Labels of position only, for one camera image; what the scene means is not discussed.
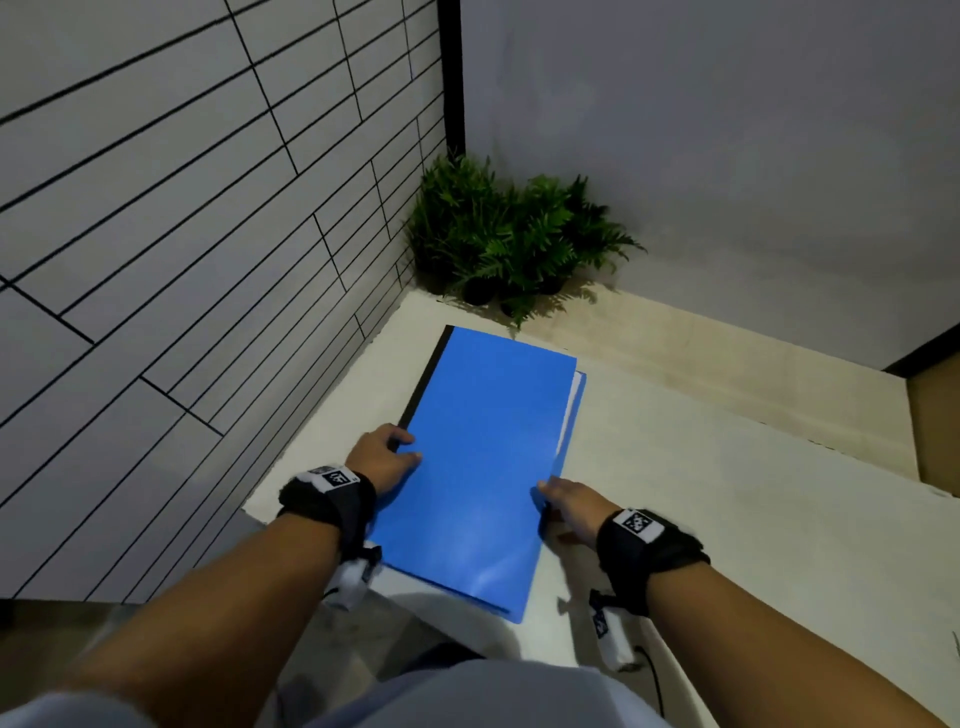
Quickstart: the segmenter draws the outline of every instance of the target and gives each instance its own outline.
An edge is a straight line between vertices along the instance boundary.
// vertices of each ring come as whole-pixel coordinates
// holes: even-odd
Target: black corner strip
[[[884,369],[888,375],[909,379],[960,352],[960,324],[921,344],[903,359]]]
[[[440,26],[440,57],[444,73],[446,149],[452,157],[459,157],[467,152],[460,0],[437,0],[437,22]]]
[[[417,382],[417,386],[414,388],[413,395],[410,396],[410,401],[407,402],[406,409],[403,410],[403,415],[400,417],[400,421],[397,423],[403,429],[406,429],[410,426],[410,421],[414,419],[414,413],[417,411],[417,407],[420,405],[420,400],[423,398],[423,393],[426,391],[427,384],[430,383],[430,377],[433,376],[433,373],[437,369],[437,365],[440,363],[440,357],[444,355],[444,349],[446,349],[446,342],[450,340],[450,334],[453,333],[453,326],[447,324],[444,327],[444,333],[440,335],[440,341],[437,342],[437,346],[434,348],[433,353],[430,354],[430,361],[426,363],[426,368],[423,370],[423,374],[420,375],[420,381]],[[389,448],[391,451],[396,452],[399,443],[394,440],[390,443]]]

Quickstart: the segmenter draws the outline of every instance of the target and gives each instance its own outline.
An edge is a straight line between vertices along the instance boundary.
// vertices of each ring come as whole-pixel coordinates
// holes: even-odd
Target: person's left forearm
[[[324,595],[340,530],[276,519],[85,655],[60,688],[114,694],[160,726],[251,725]]]

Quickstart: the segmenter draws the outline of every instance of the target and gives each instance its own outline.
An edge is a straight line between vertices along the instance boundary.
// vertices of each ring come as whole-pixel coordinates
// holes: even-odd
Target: white table
[[[408,296],[246,511],[268,522],[292,474],[342,462],[360,433],[395,422],[446,324],[507,333]],[[588,382],[565,476],[692,527],[727,576],[960,725],[951,634],[960,632],[960,500],[589,359],[578,368]],[[373,587],[485,654],[596,665],[583,596],[604,577],[582,547],[557,551],[541,551],[522,624],[394,571]],[[713,725],[655,631],[642,629],[667,717],[677,726]]]

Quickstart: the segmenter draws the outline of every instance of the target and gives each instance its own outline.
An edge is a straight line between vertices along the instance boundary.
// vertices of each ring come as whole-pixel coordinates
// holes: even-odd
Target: gray wall
[[[0,597],[193,568],[412,276],[435,5],[230,3],[0,3]]]
[[[960,6],[463,0],[468,150],[587,173],[625,290],[884,367],[960,321]]]

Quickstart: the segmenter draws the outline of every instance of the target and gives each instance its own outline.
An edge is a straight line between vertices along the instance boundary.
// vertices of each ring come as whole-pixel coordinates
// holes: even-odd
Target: folder
[[[399,421],[423,460],[379,506],[384,562],[522,621],[537,481],[563,468],[585,383],[572,356],[447,327]]]

